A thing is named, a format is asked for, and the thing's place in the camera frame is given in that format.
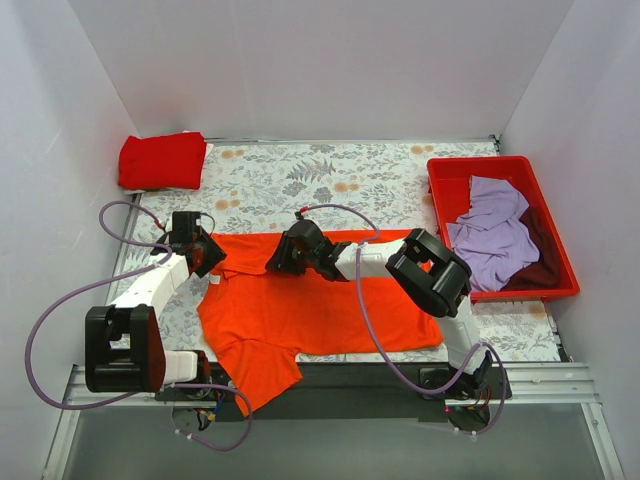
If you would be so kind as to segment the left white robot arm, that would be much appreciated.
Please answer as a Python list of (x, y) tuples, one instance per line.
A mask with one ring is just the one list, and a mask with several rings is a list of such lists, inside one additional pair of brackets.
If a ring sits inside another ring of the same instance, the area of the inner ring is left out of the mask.
[(197, 211), (175, 212), (171, 228), (151, 252), (152, 269), (111, 304), (85, 317), (85, 382), (94, 393), (157, 393), (178, 384), (193, 400), (213, 386), (201, 350), (167, 350), (158, 320), (176, 291), (191, 277), (202, 278), (226, 253), (201, 225)]

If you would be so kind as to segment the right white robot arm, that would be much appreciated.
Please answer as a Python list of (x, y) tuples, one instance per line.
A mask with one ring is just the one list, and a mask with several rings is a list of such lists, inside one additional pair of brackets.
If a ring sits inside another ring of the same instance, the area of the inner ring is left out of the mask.
[[(426, 397), (483, 393), (492, 358), (471, 313), (470, 267), (424, 229), (388, 242), (380, 236), (377, 231), (359, 242), (334, 242), (314, 221), (300, 219), (282, 234), (266, 269), (297, 276), (312, 269), (328, 281), (354, 281), (374, 345), (400, 381)], [(364, 302), (365, 278), (390, 278), (419, 310), (436, 319), (447, 349), (445, 369), (428, 374), (419, 385), (401, 373), (374, 333)]]

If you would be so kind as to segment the orange t shirt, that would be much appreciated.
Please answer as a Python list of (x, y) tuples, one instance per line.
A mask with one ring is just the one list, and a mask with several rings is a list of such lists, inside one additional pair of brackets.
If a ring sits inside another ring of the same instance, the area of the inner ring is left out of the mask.
[[(198, 314), (204, 337), (233, 381), (242, 414), (302, 380), (300, 354), (373, 353), (353, 282), (330, 282), (313, 270), (294, 276), (265, 268), (277, 233), (216, 234), (227, 257), (214, 269)], [(374, 333), (388, 352), (433, 348), (443, 337), (390, 278), (363, 280)]]

